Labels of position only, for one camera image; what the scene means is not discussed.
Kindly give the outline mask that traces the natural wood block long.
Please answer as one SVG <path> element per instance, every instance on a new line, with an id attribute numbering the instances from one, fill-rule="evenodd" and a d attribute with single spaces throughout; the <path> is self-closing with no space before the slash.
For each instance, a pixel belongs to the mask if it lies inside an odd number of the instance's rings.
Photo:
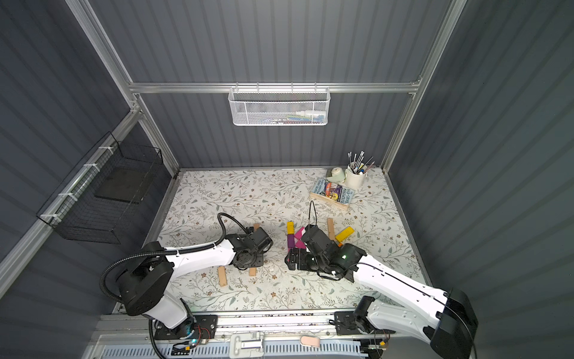
<path id="1" fill-rule="evenodd" d="M 332 218 L 327 218 L 327 234 L 330 240 L 336 242 L 336 234 L 334 228 L 334 221 Z"/>

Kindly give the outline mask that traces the magenta block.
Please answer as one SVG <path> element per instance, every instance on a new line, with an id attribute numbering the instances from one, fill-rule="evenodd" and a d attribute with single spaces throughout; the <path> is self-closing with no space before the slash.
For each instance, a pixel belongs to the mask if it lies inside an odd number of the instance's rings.
<path id="1" fill-rule="evenodd" d="M 302 240 L 303 235 L 306 233 L 306 228 L 301 227 L 295 234 L 294 237 L 298 240 Z"/>
<path id="2" fill-rule="evenodd" d="M 306 249 L 306 245 L 300 239 L 296 240 L 295 247 L 301 248 L 301 249 Z"/>

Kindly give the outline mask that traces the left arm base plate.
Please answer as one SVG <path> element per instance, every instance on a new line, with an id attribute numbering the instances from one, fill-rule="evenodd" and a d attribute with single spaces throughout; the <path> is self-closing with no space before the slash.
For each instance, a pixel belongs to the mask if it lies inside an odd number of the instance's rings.
<path id="1" fill-rule="evenodd" d="M 196 315 L 173 329 L 163 323 L 156 323 L 153 337 L 155 340 L 189 340 L 193 343 L 210 340 L 215 336 L 218 320 L 216 315 Z"/>

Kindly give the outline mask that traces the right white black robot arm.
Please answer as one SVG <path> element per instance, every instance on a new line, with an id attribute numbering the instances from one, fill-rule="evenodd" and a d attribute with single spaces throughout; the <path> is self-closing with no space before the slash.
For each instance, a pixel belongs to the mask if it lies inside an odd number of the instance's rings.
<path id="1" fill-rule="evenodd" d="M 478 317 L 464 291 L 447 292 L 414 281 L 356 245 L 337 245 L 313 224 L 303 229 L 302 241 L 304 248 L 288 250 L 285 263 L 290 270 L 313 272 L 331 281 L 348 280 L 394 301 L 386 305 L 363 296 L 353 313 L 357 330 L 407 334 L 427 343 L 441 358 L 478 356 Z"/>

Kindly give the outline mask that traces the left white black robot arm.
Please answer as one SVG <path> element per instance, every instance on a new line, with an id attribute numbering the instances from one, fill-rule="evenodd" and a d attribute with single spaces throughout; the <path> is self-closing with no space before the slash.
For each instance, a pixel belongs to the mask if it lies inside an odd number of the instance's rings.
<path id="1" fill-rule="evenodd" d="M 214 242 L 166 248 L 150 242 L 137 254 L 120 259 L 100 275 L 100 290 L 121 303 L 131 317 L 143 316 L 163 324 L 176 336 L 188 338 L 201 325 L 182 299 L 168 290 L 171 281 L 212 267 L 232 265 L 240 271 L 256 268 L 273 240 L 263 228 L 247 228 L 233 216 L 217 215 L 221 236 Z"/>

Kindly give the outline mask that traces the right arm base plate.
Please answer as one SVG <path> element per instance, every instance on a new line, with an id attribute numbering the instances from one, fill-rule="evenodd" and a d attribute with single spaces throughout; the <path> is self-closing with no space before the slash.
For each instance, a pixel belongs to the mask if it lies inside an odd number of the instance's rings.
<path id="1" fill-rule="evenodd" d="M 361 328 L 355 319 L 354 311 L 336 311 L 333 316 L 333 325 L 338 335 L 368 334 Z"/>

